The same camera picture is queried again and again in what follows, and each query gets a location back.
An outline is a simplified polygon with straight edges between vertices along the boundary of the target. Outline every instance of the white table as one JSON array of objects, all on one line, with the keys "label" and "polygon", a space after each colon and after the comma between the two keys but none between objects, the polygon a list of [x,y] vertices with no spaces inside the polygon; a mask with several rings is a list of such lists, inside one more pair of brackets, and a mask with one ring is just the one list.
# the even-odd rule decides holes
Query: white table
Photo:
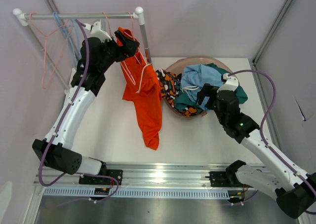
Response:
[{"label": "white table", "polygon": [[[155,69],[167,68],[179,58],[153,58]],[[250,69],[248,59],[219,58],[233,72]],[[249,164],[260,160],[226,135],[214,112],[185,120],[163,102],[162,129],[157,151],[145,147],[132,102],[122,100],[126,81],[118,63],[105,74],[97,98],[79,126],[73,150],[105,162],[228,164],[238,159]],[[249,99],[241,111],[258,124],[264,115],[251,73],[237,75]],[[265,134],[270,139],[268,128]]]}]

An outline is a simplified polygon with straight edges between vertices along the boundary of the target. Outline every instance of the gray floor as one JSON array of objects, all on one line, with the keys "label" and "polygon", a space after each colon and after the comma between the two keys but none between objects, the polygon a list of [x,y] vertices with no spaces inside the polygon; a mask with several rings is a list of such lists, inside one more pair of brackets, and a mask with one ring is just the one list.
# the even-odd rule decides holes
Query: gray floor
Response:
[{"label": "gray floor", "polygon": [[259,193],[244,206],[226,200],[112,198],[81,200],[54,208],[70,197],[45,196],[36,224],[295,224],[277,204]]}]

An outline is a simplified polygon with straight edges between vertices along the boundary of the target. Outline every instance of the laundry basket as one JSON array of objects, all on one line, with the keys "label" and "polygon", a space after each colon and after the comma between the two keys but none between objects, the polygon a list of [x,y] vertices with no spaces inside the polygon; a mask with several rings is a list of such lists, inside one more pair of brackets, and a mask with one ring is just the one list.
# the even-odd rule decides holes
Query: laundry basket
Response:
[{"label": "laundry basket", "polygon": [[[219,60],[216,60],[212,57],[206,57],[206,56],[194,56],[194,57],[189,57],[189,58],[184,58],[181,60],[178,60],[177,62],[175,62],[174,64],[170,65],[166,71],[168,72],[172,72],[176,75],[181,74],[183,69],[188,66],[188,65],[197,65],[197,64],[211,64],[214,63],[217,65],[217,67],[225,69],[229,72],[232,73],[232,71],[226,66],[224,65],[222,62],[220,62]],[[207,112],[201,112],[198,115],[193,115],[193,116],[185,116],[182,115],[181,113],[179,113],[178,111],[176,111],[167,101],[166,98],[163,99],[164,102],[168,105],[168,107],[174,112],[176,113],[178,116],[185,118],[185,119],[194,119],[198,116],[204,116],[207,114]]]}]

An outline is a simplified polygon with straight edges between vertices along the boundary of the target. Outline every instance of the clothing rack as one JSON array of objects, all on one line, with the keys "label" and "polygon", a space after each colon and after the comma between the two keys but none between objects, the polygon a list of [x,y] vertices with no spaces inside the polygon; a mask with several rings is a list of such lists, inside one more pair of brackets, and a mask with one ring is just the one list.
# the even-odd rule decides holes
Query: clothing rack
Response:
[{"label": "clothing rack", "polygon": [[[30,19],[30,14],[23,13],[22,10],[16,8],[13,10],[13,14],[16,16],[18,21],[21,23],[22,27],[26,29],[26,33],[29,36],[29,38],[34,42],[36,47],[40,52],[44,52],[44,47],[41,44],[40,40],[35,35],[34,31],[29,25],[28,20]],[[98,19],[98,18],[106,18],[104,14],[102,13],[74,13],[74,14],[58,14],[58,17],[60,19]],[[129,15],[128,13],[109,13],[107,14],[107,17],[109,19],[130,19],[131,17],[133,19],[137,19],[139,23],[140,32],[142,35],[142,41],[145,49],[146,59],[148,63],[152,62],[151,56],[150,56],[150,50],[148,45],[148,38],[146,34],[145,29],[145,19],[144,19],[144,10],[142,7],[137,7],[135,9],[135,12]],[[53,14],[32,14],[32,20],[47,20],[47,19],[54,19]],[[53,69],[55,66],[55,63],[53,62],[52,58],[49,56],[48,53],[46,53],[47,61],[49,66]],[[56,76],[60,80],[60,82],[63,84],[64,88],[66,90],[69,89],[68,82],[63,78],[61,73],[58,69],[55,70]]]}]

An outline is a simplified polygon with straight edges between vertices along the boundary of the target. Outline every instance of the white pipe connector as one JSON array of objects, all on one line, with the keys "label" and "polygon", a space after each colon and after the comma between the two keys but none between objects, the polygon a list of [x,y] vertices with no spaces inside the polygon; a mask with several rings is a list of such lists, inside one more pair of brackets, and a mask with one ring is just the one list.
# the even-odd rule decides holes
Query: white pipe connector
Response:
[{"label": "white pipe connector", "polygon": [[19,22],[21,23],[22,26],[25,27],[29,24],[28,21],[24,17],[25,13],[22,13],[22,10],[20,10],[19,8],[15,8],[13,10],[13,14],[19,20]]},{"label": "white pipe connector", "polygon": [[144,19],[144,10],[142,7],[137,7],[135,9],[135,13],[137,15],[138,23],[139,25],[144,25],[145,24],[145,19]]}]

